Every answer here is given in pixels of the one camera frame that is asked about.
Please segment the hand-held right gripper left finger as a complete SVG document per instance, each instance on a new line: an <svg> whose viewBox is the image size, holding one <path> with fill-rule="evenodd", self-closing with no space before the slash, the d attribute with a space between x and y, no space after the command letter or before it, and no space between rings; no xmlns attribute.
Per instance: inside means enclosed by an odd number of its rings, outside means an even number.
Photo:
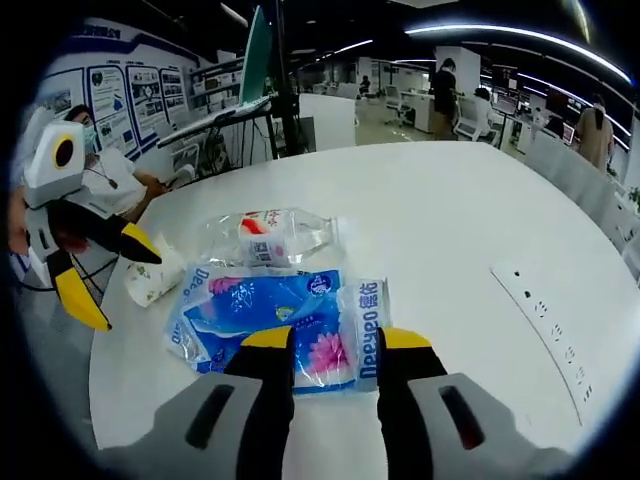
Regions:
<svg viewBox="0 0 640 480"><path fill-rule="evenodd" d="M112 479L279 479L294 416L292 327L244 339L159 407L140 440L107 451Z"/></svg>

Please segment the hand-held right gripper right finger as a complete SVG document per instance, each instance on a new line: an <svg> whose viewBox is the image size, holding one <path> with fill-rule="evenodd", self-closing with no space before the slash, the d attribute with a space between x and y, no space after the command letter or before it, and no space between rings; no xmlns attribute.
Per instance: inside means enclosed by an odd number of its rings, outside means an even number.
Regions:
<svg viewBox="0 0 640 480"><path fill-rule="evenodd" d="M572 458L539 448L514 415L431 343L400 328L377 331L377 414L391 479L564 479Z"/></svg>

